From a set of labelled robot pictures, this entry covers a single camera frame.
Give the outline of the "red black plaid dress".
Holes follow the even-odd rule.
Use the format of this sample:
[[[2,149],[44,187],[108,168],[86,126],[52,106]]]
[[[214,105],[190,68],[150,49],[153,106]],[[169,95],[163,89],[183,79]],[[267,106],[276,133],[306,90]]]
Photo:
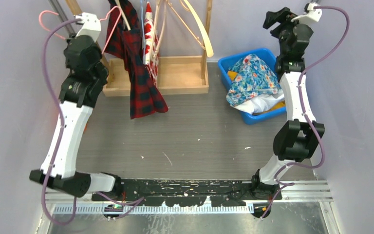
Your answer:
[[[109,4],[110,8],[116,6],[114,0],[110,0]],[[130,117],[134,119],[156,112],[166,113],[168,106],[150,79],[142,60],[142,36],[137,11],[128,0],[120,0],[120,4],[131,30],[128,31],[119,9],[114,9],[109,16],[104,52],[122,59],[129,74]]]

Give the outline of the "blue floral garment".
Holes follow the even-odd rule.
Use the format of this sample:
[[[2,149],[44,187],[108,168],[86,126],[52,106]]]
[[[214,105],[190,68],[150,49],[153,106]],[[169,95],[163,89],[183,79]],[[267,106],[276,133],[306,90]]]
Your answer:
[[[275,72],[254,53],[240,58],[228,71],[238,73],[226,95],[233,108],[261,94],[276,94],[282,90]]]

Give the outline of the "red white floral garment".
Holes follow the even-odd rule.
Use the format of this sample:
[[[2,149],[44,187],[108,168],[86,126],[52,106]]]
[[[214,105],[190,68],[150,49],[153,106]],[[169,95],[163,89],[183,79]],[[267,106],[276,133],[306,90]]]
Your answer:
[[[158,57],[153,58],[153,49],[156,49],[158,43],[158,37],[153,35],[153,13],[151,4],[149,1],[146,3],[146,11],[144,14],[144,54],[143,63],[149,73],[150,79],[153,84],[157,86],[158,79]]]

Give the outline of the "beige plastic hanger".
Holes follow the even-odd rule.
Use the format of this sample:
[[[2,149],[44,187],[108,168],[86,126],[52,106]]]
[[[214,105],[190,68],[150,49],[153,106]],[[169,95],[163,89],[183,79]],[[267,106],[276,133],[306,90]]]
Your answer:
[[[207,28],[198,16],[196,10],[192,6],[192,4],[188,0],[180,0],[181,6],[184,8],[185,11],[190,12],[194,18],[195,24],[197,25],[200,36],[196,35],[186,21],[182,18],[182,16],[177,12],[174,8],[173,4],[170,0],[166,0],[165,3],[170,7],[172,12],[175,16],[180,20],[182,25],[187,29],[187,31],[193,36],[194,40],[199,44],[199,46],[206,52],[206,57],[211,58],[214,56],[214,50],[211,44],[211,40],[209,34],[207,32]]]
[[[153,41],[151,45],[150,60],[156,59],[158,57],[160,46],[162,43],[167,15],[167,7],[165,6],[165,2],[165,0],[156,1],[155,14],[153,18]]]

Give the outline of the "blue wire hanger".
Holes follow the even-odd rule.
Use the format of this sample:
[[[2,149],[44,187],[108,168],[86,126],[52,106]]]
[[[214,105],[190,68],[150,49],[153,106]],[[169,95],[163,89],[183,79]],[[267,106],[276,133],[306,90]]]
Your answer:
[[[142,36],[142,52],[143,55],[145,54],[145,46],[146,46],[146,40],[145,40],[145,29],[144,29],[144,13],[145,13],[145,5],[146,0],[140,0],[140,23],[141,23],[141,36]]]

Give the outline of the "yellow skirt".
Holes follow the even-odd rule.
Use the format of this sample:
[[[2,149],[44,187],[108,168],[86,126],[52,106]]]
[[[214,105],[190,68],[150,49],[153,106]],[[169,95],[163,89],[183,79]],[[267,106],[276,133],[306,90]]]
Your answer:
[[[231,81],[233,81],[236,78],[237,74],[238,74],[237,72],[233,72],[233,71],[227,72],[227,75]]]

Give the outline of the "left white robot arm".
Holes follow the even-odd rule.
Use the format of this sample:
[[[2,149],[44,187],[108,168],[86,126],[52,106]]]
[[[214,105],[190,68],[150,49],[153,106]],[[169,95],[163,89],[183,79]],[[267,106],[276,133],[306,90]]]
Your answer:
[[[102,54],[87,35],[67,40],[64,50],[66,68],[70,70],[56,98],[62,115],[48,154],[39,169],[32,170],[29,179],[66,194],[83,197],[87,193],[103,192],[110,201],[121,198],[120,177],[110,173],[83,173],[76,170],[76,158],[86,124],[96,105],[108,69],[101,62]]]

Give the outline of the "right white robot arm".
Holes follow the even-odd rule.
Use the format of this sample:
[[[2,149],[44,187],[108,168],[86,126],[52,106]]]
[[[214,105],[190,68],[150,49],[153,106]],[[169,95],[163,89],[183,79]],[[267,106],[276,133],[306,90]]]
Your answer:
[[[287,7],[269,11],[263,23],[265,29],[278,23],[270,34],[280,45],[275,72],[285,97],[287,121],[274,138],[274,154],[252,176],[249,192],[256,200],[278,191],[281,176],[292,166],[311,158],[324,135],[324,125],[316,122],[307,98],[303,57],[313,35],[309,24],[318,22],[322,11],[317,3],[307,4],[304,11],[303,15],[296,15]]]

